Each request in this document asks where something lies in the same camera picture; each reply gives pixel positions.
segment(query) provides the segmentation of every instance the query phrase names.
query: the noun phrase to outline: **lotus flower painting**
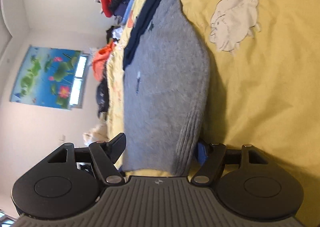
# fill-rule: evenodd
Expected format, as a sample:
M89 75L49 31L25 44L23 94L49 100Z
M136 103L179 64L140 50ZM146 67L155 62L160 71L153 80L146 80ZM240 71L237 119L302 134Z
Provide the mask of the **lotus flower painting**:
M81 51L30 46L14 84L11 102L70 109Z

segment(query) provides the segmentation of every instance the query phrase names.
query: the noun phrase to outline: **logo on robot base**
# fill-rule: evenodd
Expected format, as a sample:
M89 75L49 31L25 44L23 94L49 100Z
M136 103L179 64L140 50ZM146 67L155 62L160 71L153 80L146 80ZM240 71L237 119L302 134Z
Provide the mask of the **logo on robot base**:
M163 181L160 180L160 179L158 179L158 180L155 181L155 183L156 183L157 185L161 185L161 184L163 183Z

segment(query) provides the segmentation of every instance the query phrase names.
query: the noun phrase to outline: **bed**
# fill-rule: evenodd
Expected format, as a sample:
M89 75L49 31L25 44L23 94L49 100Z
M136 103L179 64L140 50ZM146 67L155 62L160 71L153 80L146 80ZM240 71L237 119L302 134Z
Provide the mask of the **bed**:
M107 64L109 139L124 131L123 51L144 1L135 0ZM320 223L320 3L318 0L241 1L239 4L237 0L181 0L183 13L204 40L211 59L201 138L231 148L251 143L265 151L303 185L305 198L297 217L307 226L317 226ZM250 17L239 17L239 8L248 8ZM229 33L225 25L235 32ZM156 170L129 174L170 175Z

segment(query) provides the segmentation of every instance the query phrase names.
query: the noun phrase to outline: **gray sweater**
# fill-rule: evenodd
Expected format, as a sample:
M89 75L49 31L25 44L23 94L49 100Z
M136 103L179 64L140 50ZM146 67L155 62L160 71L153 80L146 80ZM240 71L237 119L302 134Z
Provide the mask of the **gray sweater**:
M208 85L208 54L180 0L162 0L124 74L123 170L186 175Z

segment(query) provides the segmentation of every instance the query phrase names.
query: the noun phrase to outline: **orange clothing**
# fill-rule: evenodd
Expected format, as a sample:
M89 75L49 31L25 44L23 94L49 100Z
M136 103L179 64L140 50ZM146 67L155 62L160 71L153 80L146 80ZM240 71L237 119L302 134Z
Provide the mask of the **orange clothing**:
M97 81L102 80L102 73L104 69L104 64L108 60L110 52L113 50L115 44L112 42L108 43L102 49L98 50L92 61L92 69L94 78Z

